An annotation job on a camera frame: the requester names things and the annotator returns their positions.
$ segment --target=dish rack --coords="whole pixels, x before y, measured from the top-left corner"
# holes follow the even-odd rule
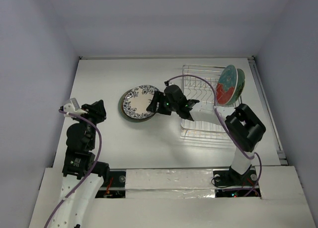
[[[226,67],[206,66],[206,65],[184,65],[182,67],[183,75],[195,75],[209,81],[213,88],[216,88],[219,77]],[[202,80],[195,77],[182,78],[182,91],[187,99],[197,99],[202,103],[214,105],[214,95],[211,88]],[[237,107],[242,103],[241,96],[230,106]],[[181,136],[186,139],[201,141],[228,141],[230,138],[222,128],[222,126],[204,122],[190,121],[181,119]]]

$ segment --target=gray wall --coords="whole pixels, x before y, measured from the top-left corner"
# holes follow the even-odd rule
[[[317,0],[290,0],[257,66],[283,148],[318,225]]]
[[[77,63],[49,0],[0,0],[0,227],[28,227]]]
[[[51,0],[81,56],[255,55],[288,0]]]

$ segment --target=decorative plate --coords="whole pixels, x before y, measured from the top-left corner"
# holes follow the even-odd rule
[[[119,101],[118,101],[118,110],[119,110],[120,115],[121,115],[125,120],[127,120],[127,121],[129,121],[129,122],[132,122],[132,123],[140,123],[140,122],[144,122],[144,121],[147,121],[147,120],[151,119],[155,114],[153,114],[153,116],[148,117],[148,118],[146,118],[146,119],[133,119],[133,118],[129,117],[128,115],[126,115],[126,113],[124,112],[124,109],[123,109],[123,102],[124,102],[125,96],[127,95],[127,93],[128,93],[129,91],[125,92],[125,93],[121,96],[121,98],[119,99]]]
[[[122,110],[128,117],[136,120],[145,120],[154,116],[146,108],[150,105],[158,89],[152,85],[137,86],[127,92],[122,102]]]
[[[241,69],[228,65],[217,85],[217,101],[220,105],[232,105],[240,97],[245,85],[245,74]]]

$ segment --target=purple cable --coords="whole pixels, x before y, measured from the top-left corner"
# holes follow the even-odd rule
[[[217,94],[216,94],[216,92],[215,92],[213,86],[211,85],[211,83],[209,83],[207,80],[205,80],[205,79],[203,79],[203,78],[201,78],[201,77],[199,77],[199,76],[195,76],[195,75],[178,75],[178,76],[175,76],[175,77],[173,77],[173,78],[170,78],[167,82],[170,82],[171,80],[176,79],[176,78],[179,78],[179,77],[195,77],[195,78],[198,78],[198,79],[204,81],[204,82],[205,82],[206,84],[208,84],[209,87],[212,89],[212,92],[213,92],[213,94],[214,94],[214,105],[217,105]],[[223,121],[222,118],[220,117],[220,114],[218,113],[218,111],[217,111],[216,108],[214,109],[214,111],[215,111],[215,114],[217,115],[217,117],[218,117],[218,119],[219,119],[219,122],[221,123],[223,129],[224,129],[225,132],[228,134],[228,136],[231,138],[231,140],[233,141],[233,143],[235,144],[235,146],[241,151],[241,153],[242,153],[247,159],[253,160],[255,157],[254,157],[254,156],[251,156],[251,157],[248,156],[248,155],[244,152],[244,150],[240,147],[240,145],[235,141],[235,139],[233,138],[233,136],[229,133],[226,124],[224,123],[224,121]]]
[[[67,112],[63,111],[63,110],[59,110],[60,113],[62,114],[67,114]],[[76,191],[76,189],[78,189],[78,187],[87,179],[87,177],[91,174],[91,172],[93,171],[95,165],[97,164],[97,161],[98,161],[98,158],[99,158],[99,155],[100,155],[100,152],[101,152],[101,133],[99,131],[99,129],[92,123],[90,122],[88,119],[80,116],[80,115],[76,115],[76,114],[73,114],[73,113],[68,113],[70,116],[73,116],[73,117],[76,117],[80,120],[83,120],[87,123],[89,123],[98,133],[98,137],[99,137],[99,147],[98,147],[98,152],[97,152],[97,155],[96,155],[96,158],[95,158],[95,161],[93,163],[93,165],[91,166],[91,168],[88,170],[88,172],[86,173],[86,175],[84,176],[84,178],[79,181],[79,183],[65,196],[65,198],[69,198],[70,195],[72,195],[72,193],[74,193]],[[44,225],[44,228],[47,228],[49,226],[49,223],[51,221],[51,219],[53,218],[54,214],[56,213],[56,211],[60,208],[60,206],[64,203],[64,199],[61,200],[58,205],[55,207],[55,209],[53,210],[53,212],[50,214],[48,220],[46,221],[45,225]]]
[[[251,192],[255,189],[255,187],[258,185],[260,176],[262,175],[262,161],[260,160],[260,156],[259,156],[259,154],[258,154],[257,152],[255,152],[254,154],[257,156],[258,161],[259,161],[259,175],[258,175],[257,180],[256,180],[255,183],[254,183],[254,186],[250,189],[249,192],[247,192],[247,193],[244,195],[244,197],[246,197],[249,193],[251,193]]]

